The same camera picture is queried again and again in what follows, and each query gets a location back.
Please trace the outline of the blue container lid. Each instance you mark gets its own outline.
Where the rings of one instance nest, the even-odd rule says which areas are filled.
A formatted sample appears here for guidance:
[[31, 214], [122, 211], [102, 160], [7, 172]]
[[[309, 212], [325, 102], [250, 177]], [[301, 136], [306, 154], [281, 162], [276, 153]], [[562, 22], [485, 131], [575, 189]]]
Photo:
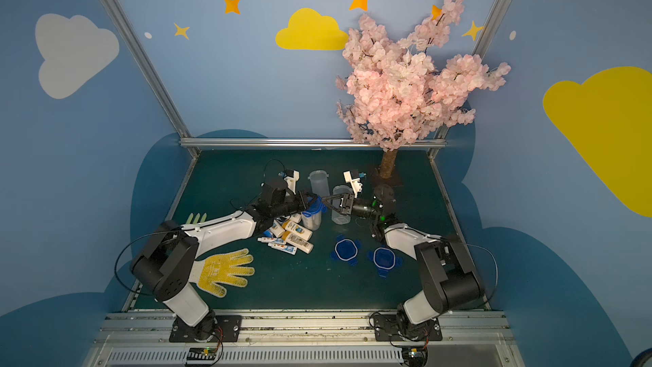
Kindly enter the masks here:
[[333, 261], [340, 261], [355, 267], [358, 265], [358, 256], [361, 250], [360, 240], [353, 240], [340, 234], [336, 237], [336, 244], [334, 244], [333, 251], [329, 253], [329, 257]]
[[387, 246], [379, 246], [368, 252], [368, 260], [375, 266], [378, 276], [386, 279], [390, 272], [397, 270], [403, 264], [392, 249]]

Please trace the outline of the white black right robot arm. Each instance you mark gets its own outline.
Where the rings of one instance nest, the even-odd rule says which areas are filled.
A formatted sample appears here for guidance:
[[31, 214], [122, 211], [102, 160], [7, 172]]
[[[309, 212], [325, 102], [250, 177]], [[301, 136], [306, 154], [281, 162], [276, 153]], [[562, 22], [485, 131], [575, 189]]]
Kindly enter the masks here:
[[402, 222], [392, 187], [375, 187], [370, 200], [347, 193], [326, 196], [323, 202], [341, 215], [368, 219], [374, 239], [417, 262], [422, 290], [397, 309], [397, 334], [403, 340], [424, 341], [439, 316], [485, 296], [465, 243], [457, 236], [426, 234]]

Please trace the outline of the small white toothpaste tube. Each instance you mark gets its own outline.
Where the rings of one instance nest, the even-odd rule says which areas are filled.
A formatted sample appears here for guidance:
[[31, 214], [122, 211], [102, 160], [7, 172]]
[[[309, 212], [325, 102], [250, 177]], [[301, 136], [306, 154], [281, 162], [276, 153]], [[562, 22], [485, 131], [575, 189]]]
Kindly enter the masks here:
[[281, 251], [283, 253], [287, 253], [290, 255], [295, 255], [298, 251], [298, 249], [295, 246], [292, 245], [286, 245], [286, 244], [278, 244], [278, 243], [268, 243], [268, 246], [270, 248], [273, 248], [273, 250], [276, 251]]

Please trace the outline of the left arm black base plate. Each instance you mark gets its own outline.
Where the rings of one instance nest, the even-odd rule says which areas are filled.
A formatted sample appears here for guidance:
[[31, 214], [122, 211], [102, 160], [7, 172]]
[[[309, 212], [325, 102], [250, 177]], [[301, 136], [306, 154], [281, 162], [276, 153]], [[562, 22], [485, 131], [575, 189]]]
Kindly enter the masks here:
[[215, 315], [210, 312], [196, 326], [186, 324], [176, 317], [169, 336], [170, 343], [236, 343], [242, 317]]

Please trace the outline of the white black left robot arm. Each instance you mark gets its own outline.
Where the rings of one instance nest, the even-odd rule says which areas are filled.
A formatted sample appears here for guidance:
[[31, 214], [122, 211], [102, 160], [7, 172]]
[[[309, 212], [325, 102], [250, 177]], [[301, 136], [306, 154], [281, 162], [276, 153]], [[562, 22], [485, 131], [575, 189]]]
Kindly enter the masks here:
[[223, 298], [228, 287], [246, 286], [255, 270], [248, 249], [219, 253], [217, 248], [259, 235], [275, 219], [303, 212], [316, 200], [309, 191], [280, 190], [225, 217], [196, 224], [167, 221], [148, 234], [130, 271], [156, 302], [175, 314], [173, 339], [222, 341], [217, 316], [200, 294]]

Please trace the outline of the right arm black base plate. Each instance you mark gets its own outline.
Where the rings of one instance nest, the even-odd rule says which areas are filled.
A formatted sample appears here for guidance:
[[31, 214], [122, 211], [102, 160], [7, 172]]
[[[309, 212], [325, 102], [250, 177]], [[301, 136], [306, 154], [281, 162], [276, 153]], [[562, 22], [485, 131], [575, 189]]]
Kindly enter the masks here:
[[373, 312], [368, 322], [375, 333], [377, 342], [440, 342], [442, 340], [439, 319], [411, 324], [403, 314], [383, 314]]

